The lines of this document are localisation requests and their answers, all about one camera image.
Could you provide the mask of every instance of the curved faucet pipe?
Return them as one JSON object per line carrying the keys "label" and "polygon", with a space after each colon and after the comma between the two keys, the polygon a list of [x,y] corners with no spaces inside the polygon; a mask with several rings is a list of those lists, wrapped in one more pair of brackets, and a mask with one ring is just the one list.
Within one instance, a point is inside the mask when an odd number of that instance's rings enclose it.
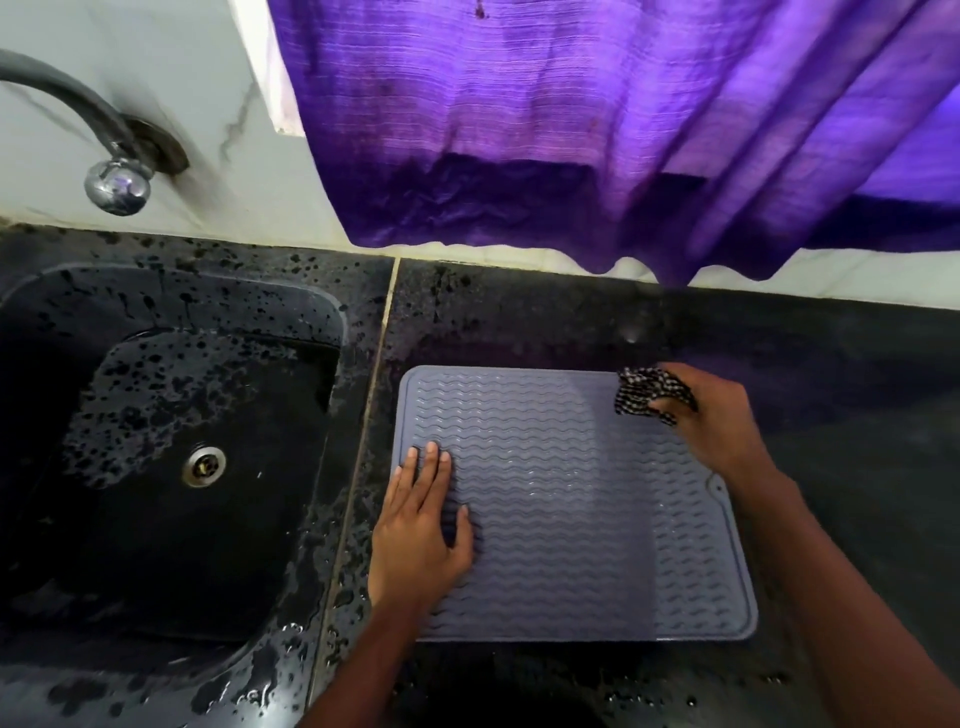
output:
{"label": "curved faucet pipe", "polygon": [[89,86],[49,63],[3,49],[0,49],[0,81],[25,85],[60,99],[80,115],[112,158],[134,159],[140,164],[141,174],[153,176],[153,163],[127,123]]}

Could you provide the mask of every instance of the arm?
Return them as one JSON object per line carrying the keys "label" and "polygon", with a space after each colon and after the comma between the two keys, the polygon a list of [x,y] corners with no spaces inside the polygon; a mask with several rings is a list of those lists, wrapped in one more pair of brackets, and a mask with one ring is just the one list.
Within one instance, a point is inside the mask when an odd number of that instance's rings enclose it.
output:
{"label": "arm", "polygon": [[436,443],[397,466],[380,520],[373,530],[368,591],[370,621],[330,687],[300,721],[300,728],[370,728],[383,713],[396,674],[430,610],[473,563],[473,531],[466,506],[457,512],[457,540],[447,548],[440,512],[452,463]]}
{"label": "arm", "polygon": [[726,480],[760,550],[794,606],[822,692],[841,726],[958,726],[958,691],[870,588],[777,470],[743,387],[684,364],[665,364],[693,390],[700,412],[669,411],[693,454]]}

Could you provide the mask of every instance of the grout line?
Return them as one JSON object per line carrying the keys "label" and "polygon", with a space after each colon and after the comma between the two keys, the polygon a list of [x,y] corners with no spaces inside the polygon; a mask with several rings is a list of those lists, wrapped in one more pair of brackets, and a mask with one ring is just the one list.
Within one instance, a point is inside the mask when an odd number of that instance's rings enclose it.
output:
{"label": "grout line", "polygon": [[364,454],[367,449],[367,430],[370,424],[373,397],[376,393],[376,384],[380,374],[380,357],[383,353],[383,343],[387,338],[387,324],[390,321],[390,310],[394,305],[394,288],[396,276],[400,270],[400,256],[394,258],[394,268],[390,274],[390,285],[387,288],[387,300],[383,304],[383,319],[380,321],[380,338],[376,343],[376,354],[373,358],[373,367],[370,375],[370,386],[367,389],[367,400],[364,402],[363,419],[360,425],[360,443],[357,446],[357,457],[353,464],[353,475],[350,478],[350,487],[347,490],[347,506],[344,509],[344,524],[340,529],[340,541],[337,544],[337,555],[333,559],[333,570],[330,573],[330,587],[326,591],[324,603],[324,618],[320,623],[320,641],[317,644],[317,656],[314,658],[313,673],[310,675],[310,687],[307,690],[304,712],[313,705],[317,695],[317,679],[320,674],[321,660],[325,657],[326,630],[330,626],[333,615],[333,602],[340,593],[340,570],[344,566],[344,552],[347,550],[347,534],[350,522],[353,519],[353,496],[356,493],[357,481],[360,479],[360,469],[363,466]]}

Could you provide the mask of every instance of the wet countertop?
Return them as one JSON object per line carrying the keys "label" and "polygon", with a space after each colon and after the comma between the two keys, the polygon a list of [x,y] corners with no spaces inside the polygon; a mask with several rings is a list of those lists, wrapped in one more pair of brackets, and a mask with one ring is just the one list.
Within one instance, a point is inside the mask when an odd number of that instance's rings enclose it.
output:
{"label": "wet countertop", "polygon": [[[743,381],[771,451],[830,534],[960,678],[958,313],[413,260],[393,272],[391,294],[389,258],[57,229],[7,233],[0,246],[2,291],[25,271],[78,261],[323,290],[344,307],[351,371],[334,393],[342,426],[330,429],[288,600],[263,640],[193,675],[0,665],[0,725],[292,726],[369,612],[397,387],[419,364],[612,371],[681,359]],[[825,724],[789,605],[749,525],[741,532],[760,613],[745,643],[421,644],[396,686],[397,724]]]}
{"label": "wet countertop", "polygon": [[[370,535],[392,466],[397,387],[420,364],[612,371],[680,359],[742,381],[780,466],[931,655],[960,678],[960,313],[403,260],[317,684],[368,613]],[[419,644],[398,725],[556,718],[623,726],[828,723],[789,604],[744,547],[745,643]]]}

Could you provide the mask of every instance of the left hand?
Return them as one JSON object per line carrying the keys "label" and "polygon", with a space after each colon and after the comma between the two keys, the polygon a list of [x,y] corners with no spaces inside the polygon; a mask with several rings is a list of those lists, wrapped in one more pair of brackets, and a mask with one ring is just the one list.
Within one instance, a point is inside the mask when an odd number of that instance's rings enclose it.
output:
{"label": "left hand", "polygon": [[375,608],[410,610],[418,619],[456,585],[473,564],[473,529],[465,505],[457,511],[457,537],[448,548],[440,512],[450,487],[450,453],[428,443],[420,476],[418,451],[410,448],[396,466],[373,529],[367,589]]}

